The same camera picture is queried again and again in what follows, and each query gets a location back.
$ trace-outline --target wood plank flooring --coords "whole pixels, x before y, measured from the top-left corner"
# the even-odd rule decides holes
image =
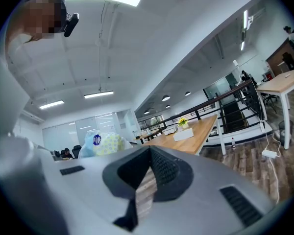
[[[290,119],[294,123],[294,91],[289,93],[289,101],[291,105]],[[280,99],[276,102],[273,100],[277,113],[266,106],[268,123],[274,131],[278,130],[279,122],[283,121],[283,111]],[[268,136],[268,149],[277,151],[279,143],[273,140],[272,134]],[[271,199],[277,199],[276,179],[274,176],[272,165],[269,158],[263,157],[261,152],[267,146],[266,137],[254,141],[237,144],[236,149],[232,150],[231,146],[226,147],[226,155],[222,155],[220,147],[203,148],[200,155],[217,160],[226,166],[232,168],[242,176],[246,177],[257,187],[266,192]],[[288,150],[280,147],[281,157],[272,159],[276,168],[279,179],[280,201],[283,201],[294,195],[294,125],[292,142]],[[136,191],[136,206],[139,216],[139,222],[148,215],[152,208],[153,195],[156,192],[156,181],[152,170],[149,169],[141,185]]]

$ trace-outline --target blue logo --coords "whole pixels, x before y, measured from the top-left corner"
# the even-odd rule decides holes
[[[94,136],[94,145],[99,145],[100,144],[100,141],[101,141],[101,136],[99,136],[98,134],[96,134]]]

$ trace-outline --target water bottle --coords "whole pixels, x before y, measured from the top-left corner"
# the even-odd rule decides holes
[[[235,146],[235,140],[234,138],[232,138],[232,149],[235,150],[236,149],[236,146]]]

